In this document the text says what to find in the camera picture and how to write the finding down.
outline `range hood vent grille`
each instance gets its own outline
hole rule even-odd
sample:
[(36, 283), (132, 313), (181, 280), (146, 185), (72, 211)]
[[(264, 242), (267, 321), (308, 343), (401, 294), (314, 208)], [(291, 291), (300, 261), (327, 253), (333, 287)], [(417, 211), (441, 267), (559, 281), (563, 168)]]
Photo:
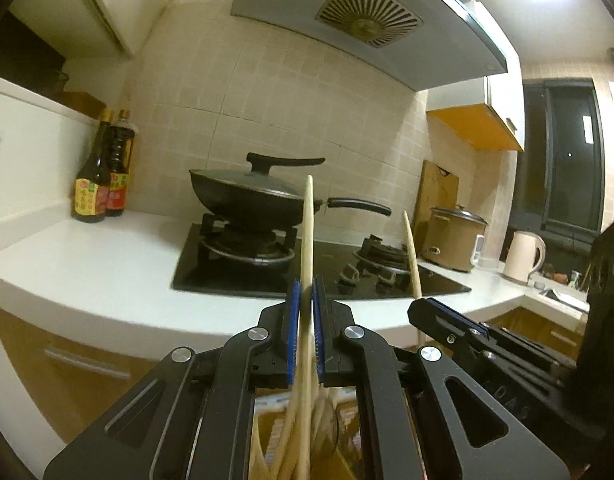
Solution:
[(398, 0), (327, 0), (316, 19), (375, 48), (400, 40), (423, 24)]

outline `rice cooker lid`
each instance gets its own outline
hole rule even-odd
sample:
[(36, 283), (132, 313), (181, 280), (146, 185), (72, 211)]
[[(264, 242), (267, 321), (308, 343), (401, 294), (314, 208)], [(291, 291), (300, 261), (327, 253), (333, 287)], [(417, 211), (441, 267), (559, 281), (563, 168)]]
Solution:
[(457, 218), (463, 218), (465, 220), (469, 220), (471, 222), (475, 222), (477, 224), (482, 224), (482, 225), (487, 225), (487, 222), (485, 222), (484, 218), (469, 212), (467, 209), (465, 209), (464, 207), (460, 207), (458, 206), (455, 209), (451, 209), (449, 207), (433, 207), (431, 208), (431, 211), (436, 212), (436, 213), (441, 213), (444, 215), (449, 215), (449, 216), (455, 216)]

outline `lower cabinet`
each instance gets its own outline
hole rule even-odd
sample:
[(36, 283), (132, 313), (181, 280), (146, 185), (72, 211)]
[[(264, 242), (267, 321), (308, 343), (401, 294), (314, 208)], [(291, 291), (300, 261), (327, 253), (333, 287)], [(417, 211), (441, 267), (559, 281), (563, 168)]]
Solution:
[(75, 343), (2, 309), (0, 339), (38, 410), (66, 444), (156, 365)]
[(580, 334), (567, 330), (522, 307), (490, 319), (487, 324), (511, 330), (511, 332), (543, 344), (571, 359), (576, 360), (578, 357), (582, 341)]

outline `metal screw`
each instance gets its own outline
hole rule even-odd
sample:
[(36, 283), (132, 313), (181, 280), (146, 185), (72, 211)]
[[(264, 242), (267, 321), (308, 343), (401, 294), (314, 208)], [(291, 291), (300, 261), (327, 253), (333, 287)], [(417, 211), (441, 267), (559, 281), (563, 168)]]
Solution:
[(420, 349), (420, 356), (425, 361), (438, 361), (441, 358), (441, 352), (435, 346), (425, 346)]
[(247, 336), (249, 339), (253, 341), (262, 341), (263, 339), (267, 339), (269, 332), (267, 329), (262, 328), (261, 326), (255, 326), (249, 332), (247, 332)]
[(181, 346), (171, 352), (171, 359), (177, 363), (186, 363), (191, 359), (191, 350)]
[(365, 335), (365, 331), (356, 325), (350, 325), (344, 330), (345, 335), (350, 339), (360, 339)]

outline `lid handle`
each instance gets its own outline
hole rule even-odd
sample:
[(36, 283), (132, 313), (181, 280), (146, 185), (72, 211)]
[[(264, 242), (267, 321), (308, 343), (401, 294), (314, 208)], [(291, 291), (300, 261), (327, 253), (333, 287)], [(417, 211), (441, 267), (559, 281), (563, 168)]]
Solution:
[(325, 158), (283, 158), (249, 152), (247, 153), (247, 162), (251, 163), (251, 171), (254, 173), (268, 175), (272, 166), (318, 166), (325, 162)]

